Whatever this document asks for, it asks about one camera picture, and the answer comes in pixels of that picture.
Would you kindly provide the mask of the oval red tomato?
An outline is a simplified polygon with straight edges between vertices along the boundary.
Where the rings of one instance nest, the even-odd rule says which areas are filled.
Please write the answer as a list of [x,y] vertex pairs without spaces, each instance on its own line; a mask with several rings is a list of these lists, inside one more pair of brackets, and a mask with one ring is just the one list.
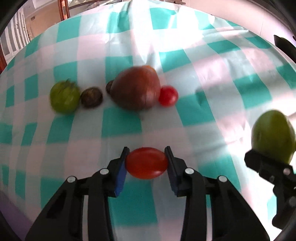
[[165,153],[158,149],[142,147],[127,155],[125,168],[135,178],[153,179],[167,170],[168,159]]

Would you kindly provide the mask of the dark brown round fruit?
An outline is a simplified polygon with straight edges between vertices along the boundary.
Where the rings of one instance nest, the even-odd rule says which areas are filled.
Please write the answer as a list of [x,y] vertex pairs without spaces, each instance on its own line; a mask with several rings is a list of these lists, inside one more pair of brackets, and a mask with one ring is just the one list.
[[98,87],[90,87],[81,93],[80,101],[84,108],[96,108],[103,102],[102,91]]

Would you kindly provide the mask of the teal checkered tablecloth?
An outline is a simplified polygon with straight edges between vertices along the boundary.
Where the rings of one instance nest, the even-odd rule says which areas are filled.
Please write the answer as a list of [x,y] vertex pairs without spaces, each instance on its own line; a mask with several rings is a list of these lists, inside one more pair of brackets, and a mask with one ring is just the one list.
[[170,146],[202,175],[226,176],[274,238],[272,186],[243,160],[271,109],[295,113],[295,63],[255,33],[170,3],[91,9],[1,73],[1,211],[25,237],[69,176],[92,176],[124,147]]

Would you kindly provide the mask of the green tomato with stem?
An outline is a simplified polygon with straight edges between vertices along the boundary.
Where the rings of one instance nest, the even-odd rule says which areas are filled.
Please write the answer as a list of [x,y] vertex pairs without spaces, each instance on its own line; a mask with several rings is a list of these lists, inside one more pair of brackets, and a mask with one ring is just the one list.
[[78,85],[70,81],[57,82],[50,90],[51,108],[60,114],[74,113],[80,104],[81,91]]

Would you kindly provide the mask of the large dark red apple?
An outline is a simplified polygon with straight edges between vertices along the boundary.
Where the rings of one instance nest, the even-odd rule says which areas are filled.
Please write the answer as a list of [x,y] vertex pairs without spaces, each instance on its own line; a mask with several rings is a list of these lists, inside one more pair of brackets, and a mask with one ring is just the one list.
[[110,97],[123,109],[142,111],[157,104],[160,90],[160,80],[154,68],[133,66],[114,79]]

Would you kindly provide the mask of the small red tomato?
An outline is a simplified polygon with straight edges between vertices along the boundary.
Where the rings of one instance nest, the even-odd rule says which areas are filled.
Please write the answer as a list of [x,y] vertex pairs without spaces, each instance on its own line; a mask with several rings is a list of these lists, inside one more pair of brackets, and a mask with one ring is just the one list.
[[161,88],[159,95],[159,104],[163,107],[174,106],[179,99],[179,94],[177,90],[170,86],[166,85]]

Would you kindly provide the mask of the wooden cabinet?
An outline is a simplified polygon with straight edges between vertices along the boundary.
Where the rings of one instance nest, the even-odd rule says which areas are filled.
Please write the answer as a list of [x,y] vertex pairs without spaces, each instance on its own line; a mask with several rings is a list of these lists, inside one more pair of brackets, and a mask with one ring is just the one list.
[[61,21],[70,18],[69,6],[67,0],[58,0],[59,14]]

